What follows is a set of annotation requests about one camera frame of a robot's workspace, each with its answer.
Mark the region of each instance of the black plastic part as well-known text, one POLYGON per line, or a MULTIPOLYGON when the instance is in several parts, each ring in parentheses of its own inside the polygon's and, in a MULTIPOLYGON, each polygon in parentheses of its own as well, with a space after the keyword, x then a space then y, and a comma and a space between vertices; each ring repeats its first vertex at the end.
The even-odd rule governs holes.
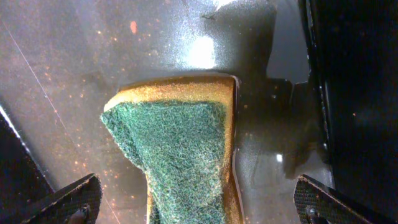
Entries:
POLYGON ((53 193, 26 148, 0 115, 0 220, 53 193))
POLYGON ((299 4, 335 187, 398 219, 397 1, 299 4))

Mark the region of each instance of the green scouring pad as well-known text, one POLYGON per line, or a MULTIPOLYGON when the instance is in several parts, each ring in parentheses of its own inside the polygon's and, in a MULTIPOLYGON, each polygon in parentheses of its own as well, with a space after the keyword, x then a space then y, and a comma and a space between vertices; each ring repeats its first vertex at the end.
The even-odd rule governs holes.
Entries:
POLYGON ((234 80, 130 86, 101 120, 147 177, 147 223, 243 223, 232 174, 234 80))

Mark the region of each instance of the wet surface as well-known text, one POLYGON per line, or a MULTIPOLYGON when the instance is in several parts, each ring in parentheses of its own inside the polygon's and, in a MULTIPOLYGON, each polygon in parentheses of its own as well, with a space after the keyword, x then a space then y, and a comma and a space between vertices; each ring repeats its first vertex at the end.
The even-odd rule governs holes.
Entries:
POLYGON ((315 109, 289 106, 291 82, 308 77, 295 1, 35 0, 0 9, 2 107, 55 190, 100 175, 98 223, 146 219, 145 176, 99 116, 120 86, 154 77, 212 70, 240 79, 235 164, 246 223, 298 223, 299 174, 333 186, 311 134, 315 109))

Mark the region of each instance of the orange speck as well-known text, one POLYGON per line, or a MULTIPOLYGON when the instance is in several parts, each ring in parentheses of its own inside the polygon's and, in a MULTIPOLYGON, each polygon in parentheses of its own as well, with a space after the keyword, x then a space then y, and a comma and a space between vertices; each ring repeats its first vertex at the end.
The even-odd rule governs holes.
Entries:
POLYGON ((131 32, 132 32, 133 34, 136 34, 136 33, 137 33, 137 23, 136 23, 135 21, 132 21, 132 22, 130 23, 130 29, 131 29, 131 32))

